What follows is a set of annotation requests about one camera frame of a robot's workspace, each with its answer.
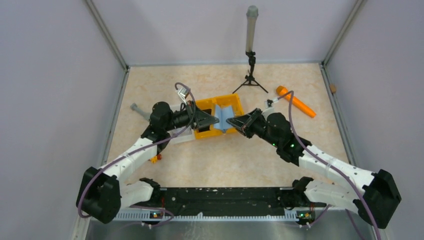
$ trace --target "black base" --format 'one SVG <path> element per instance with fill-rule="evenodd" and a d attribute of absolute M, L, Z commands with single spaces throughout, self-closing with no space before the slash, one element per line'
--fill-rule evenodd
<path fill-rule="evenodd" d="M 268 91 L 263 87 L 263 86 L 261 86 L 256 80 L 255 80 L 255 78 L 253 77 L 253 76 L 248 76 L 248 75 L 246 75 L 245 77 L 244 77 L 245 79 L 246 79 L 246 81 L 244 81 L 240 86 L 238 86 L 237 87 L 237 89 L 236 90 L 234 90 L 232 93 L 235 93 L 235 92 L 237 92 L 237 90 L 239 90 L 239 88 L 241 88 L 242 86 L 253 86 L 253 87 L 260 87 L 261 89 L 263 89 L 266 93 L 268 93 Z"/>
<path fill-rule="evenodd" d="M 163 208 L 175 216 L 283 216 L 285 209 L 309 207 L 303 192 L 280 187 L 168 187 L 136 205 Z M 325 203 L 315 203 L 325 207 Z"/>

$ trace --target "orange container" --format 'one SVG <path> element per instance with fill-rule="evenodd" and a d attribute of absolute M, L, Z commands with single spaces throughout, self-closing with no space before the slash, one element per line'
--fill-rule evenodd
<path fill-rule="evenodd" d="M 240 102 L 239 95 L 237 93 L 224 96 L 216 96 L 196 101 L 196 106 L 199 109 L 209 113 L 212 116 L 215 115 L 216 105 L 218 105 L 221 109 L 232 106 L 234 116 L 241 116 L 245 114 L 242 108 L 242 103 Z M 220 129 L 215 129 L 213 125 L 210 125 L 209 128 L 196 129 L 194 131 L 194 137 L 196 139 L 202 139 L 236 132 L 237 130 L 232 127 L 230 129 L 227 129 L 227 131 L 223 133 Z"/>

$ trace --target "orange marker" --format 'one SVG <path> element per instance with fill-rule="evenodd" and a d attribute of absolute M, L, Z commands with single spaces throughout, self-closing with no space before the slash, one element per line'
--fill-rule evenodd
<path fill-rule="evenodd" d="M 277 94 L 279 96 L 282 96 L 284 94 L 286 94 L 289 90 L 287 90 L 287 88 L 283 87 L 283 86 L 278 86 L 277 87 Z M 290 94 L 288 94 L 287 96 L 284 97 L 285 99 L 287 99 L 287 101 L 290 101 Z M 297 97 L 293 97 L 293 105 L 300 109 L 302 112 L 304 112 L 306 115 L 308 115 L 309 117 L 313 118 L 315 117 L 317 114 L 312 111 L 312 109 L 310 109 L 308 106 L 306 106 L 303 102 L 301 102 Z"/>

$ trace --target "tripod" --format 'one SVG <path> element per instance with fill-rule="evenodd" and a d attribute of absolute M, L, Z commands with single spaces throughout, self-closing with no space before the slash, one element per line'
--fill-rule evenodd
<path fill-rule="evenodd" d="M 250 65 L 250 71 L 248 71 L 248 75 L 246 75 L 244 77 L 244 79 L 246 79 L 246 81 L 244 81 L 240 86 L 237 87 L 236 90 L 234 90 L 232 93 L 235 93 L 237 90 L 239 90 L 239 88 L 241 88 L 242 86 L 254 86 L 254 87 L 260 87 L 261 89 L 263 89 L 266 93 L 268 93 L 267 90 L 265 90 L 265 88 L 263 86 L 261 86 L 253 77 L 253 71 L 255 70 L 255 63 L 256 63 L 256 57 L 255 57 L 255 52 L 254 51 L 250 51 L 250 52 L 246 52 L 246 55 L 249 57 L 249 65 Z"/>

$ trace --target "blue object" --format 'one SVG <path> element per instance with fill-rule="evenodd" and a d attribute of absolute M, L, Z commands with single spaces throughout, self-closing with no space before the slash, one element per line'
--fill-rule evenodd
<path fill-rule="evenodd" d="M 219 129 L 223 133 L 225 133 L 228 129 L 232 128 L 232 126 L 227 123 L 227 119 L 233 118 L 235 116 L 232 106 L 221 108 L 220 106 L 215 105 L 214 116 L 219 119 L 219 122 L 215 123 L 213 125 L 213 128 Z"/>

